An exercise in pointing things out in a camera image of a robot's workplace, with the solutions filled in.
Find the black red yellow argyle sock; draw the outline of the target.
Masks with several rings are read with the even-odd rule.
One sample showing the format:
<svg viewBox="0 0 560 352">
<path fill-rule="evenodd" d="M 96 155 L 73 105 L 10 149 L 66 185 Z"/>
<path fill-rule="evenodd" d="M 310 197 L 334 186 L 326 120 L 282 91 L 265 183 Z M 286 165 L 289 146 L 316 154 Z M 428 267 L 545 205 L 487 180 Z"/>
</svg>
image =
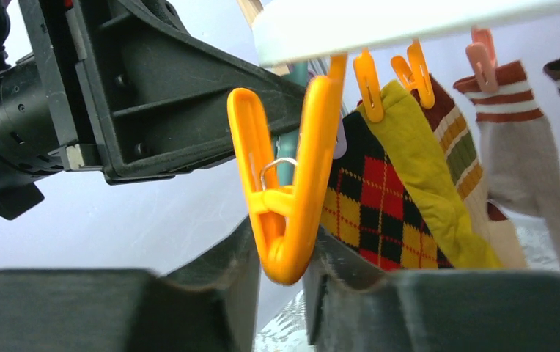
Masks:
<svg viewBox="0 0 560 352">
<path fill-rule="evenodd" d="M 384 271 L 451 268 L 361 113 L 342 122 L 347 149 L 332 163 L 323 227 Z"/>
</svg>

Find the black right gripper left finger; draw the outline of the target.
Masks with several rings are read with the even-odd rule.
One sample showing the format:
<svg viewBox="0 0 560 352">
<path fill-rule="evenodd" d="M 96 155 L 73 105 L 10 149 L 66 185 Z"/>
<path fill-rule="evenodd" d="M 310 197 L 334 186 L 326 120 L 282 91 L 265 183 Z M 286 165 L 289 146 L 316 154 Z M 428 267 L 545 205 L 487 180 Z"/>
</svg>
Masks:
<svg viewBox="0 0 560 352">
<path fill-rule="evenodd" d="M 260 264 L 249 218 L 165 278 L 184 292 L 192 351 L 251 351 L 256 334 Z"/>
</svg>

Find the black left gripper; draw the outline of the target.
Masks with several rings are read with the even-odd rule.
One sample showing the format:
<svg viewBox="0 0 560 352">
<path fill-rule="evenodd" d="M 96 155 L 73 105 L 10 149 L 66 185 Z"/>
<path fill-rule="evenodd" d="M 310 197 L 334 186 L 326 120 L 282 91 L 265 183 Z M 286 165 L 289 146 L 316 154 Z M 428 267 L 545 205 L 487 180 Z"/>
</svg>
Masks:
<svg viewBox="0 0 560 352">
<path fill-rule="evenodd" d="M 110 184 L 172 177 L 233 157 L 226 100 L 298 127 L 305 89 L 187 32 L 165 1 L 21 1 L 67 171 Z"/>
</svg>

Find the white round clip hanger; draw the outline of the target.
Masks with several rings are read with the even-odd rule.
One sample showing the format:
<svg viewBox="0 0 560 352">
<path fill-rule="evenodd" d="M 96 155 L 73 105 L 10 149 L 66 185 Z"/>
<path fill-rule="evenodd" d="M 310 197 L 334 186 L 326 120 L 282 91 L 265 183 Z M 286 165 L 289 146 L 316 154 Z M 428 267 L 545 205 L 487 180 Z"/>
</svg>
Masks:
<svg viewBox="0 0 560 352">
<path fill-rule="evenodd" d="M 252 26 L 273 66 L 560 14 L 560 1 L 272 1 Z"/>
</svg>

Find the lilac plastic clip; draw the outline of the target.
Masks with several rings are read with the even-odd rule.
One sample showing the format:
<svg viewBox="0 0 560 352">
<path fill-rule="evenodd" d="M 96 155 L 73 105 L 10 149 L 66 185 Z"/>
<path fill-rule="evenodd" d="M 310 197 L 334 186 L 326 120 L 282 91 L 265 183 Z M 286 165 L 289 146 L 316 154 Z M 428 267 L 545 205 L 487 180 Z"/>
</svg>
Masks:
<svg viewBox="0 0 560 352">
<path fill-rule="evenodd" d="M 341 158 L 346 153 L 346 150 L 347 150 L 347 139 L 345 135 L 343 118 L 341 117 L 339 119 L 339 124 L 338 124 L 338 131 L 336 135 L 336 144 L 334 148 L 333 159 Z"/>
</svg>

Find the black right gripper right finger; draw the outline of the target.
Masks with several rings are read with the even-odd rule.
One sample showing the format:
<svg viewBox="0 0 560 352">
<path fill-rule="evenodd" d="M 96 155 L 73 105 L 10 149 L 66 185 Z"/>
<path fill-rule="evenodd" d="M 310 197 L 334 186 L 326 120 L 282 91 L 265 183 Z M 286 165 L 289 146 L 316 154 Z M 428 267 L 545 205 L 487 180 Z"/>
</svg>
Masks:
<svg viewBox="0 0 560 352">
<path fill-rule="evenodd" d="M 388 276 L 323 228 L 303 289 L 307 336 L 317 351 L 397 349 L 397 292 Z"/>
</svg>

